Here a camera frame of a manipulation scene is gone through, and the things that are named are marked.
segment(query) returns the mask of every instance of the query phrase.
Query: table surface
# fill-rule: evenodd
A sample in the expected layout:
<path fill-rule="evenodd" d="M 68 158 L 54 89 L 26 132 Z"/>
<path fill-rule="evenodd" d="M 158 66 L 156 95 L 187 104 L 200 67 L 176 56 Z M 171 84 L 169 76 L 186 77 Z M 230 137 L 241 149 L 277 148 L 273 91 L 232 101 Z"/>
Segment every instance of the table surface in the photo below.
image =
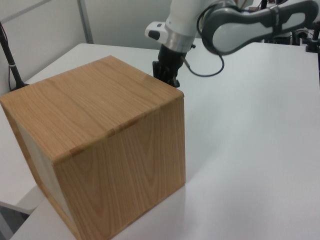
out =
<path fill-rule="evenodd" d="M 199 40 L 187 60 L 221 67 Z M 158 51 L 81 44 L 29 83 L 107 55 L 146 72 Z M 224 71 L 183 66 L 186 184 L 114 240 L 319 239 L 318 56 L 304 47 L 252 43 Z M 47 200 L 13 240 L 74 239 Z"/>

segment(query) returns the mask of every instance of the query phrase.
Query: wooden cube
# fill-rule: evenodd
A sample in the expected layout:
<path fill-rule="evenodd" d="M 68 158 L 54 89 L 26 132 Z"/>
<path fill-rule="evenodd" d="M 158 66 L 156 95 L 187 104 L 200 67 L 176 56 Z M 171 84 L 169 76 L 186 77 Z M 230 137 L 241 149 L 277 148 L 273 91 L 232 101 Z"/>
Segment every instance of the wooden cube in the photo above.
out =
<path fill-rule="evenodd" d="M 0 102 L 35 181 L 77 239 L 112 238 L 185 183 L 183 93 L 115 57 Z"/>

